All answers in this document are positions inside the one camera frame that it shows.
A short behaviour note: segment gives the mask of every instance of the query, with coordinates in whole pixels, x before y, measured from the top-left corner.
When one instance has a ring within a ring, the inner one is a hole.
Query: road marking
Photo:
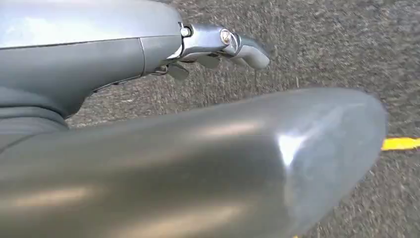
[[[387,150],[412,150],[420,147],[420,138],[387,138],[383,142],[382,151]]]

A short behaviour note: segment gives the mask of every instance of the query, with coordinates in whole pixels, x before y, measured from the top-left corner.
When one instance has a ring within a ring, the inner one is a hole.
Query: bolt
[[[220,31],[220,38],[222,39],[222,42],[225,45],[229,45],[230,42],[232,41],[232,35],[231,35],[230,31],[228,31],[226,29],[222,29]]]
[[[191,30],[188,29],[187,27],[181,28],[181,36],[183,36],[183,37],[191,36]]]

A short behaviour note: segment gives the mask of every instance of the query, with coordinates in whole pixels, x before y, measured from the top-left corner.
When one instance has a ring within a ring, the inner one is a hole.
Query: motorcycle
[[[381,103],[340,88],[69,129],[109,85],[269,55],[148,0],[6,0],[0,29],[2,237],[289,238],[354,188],[386,135]]]

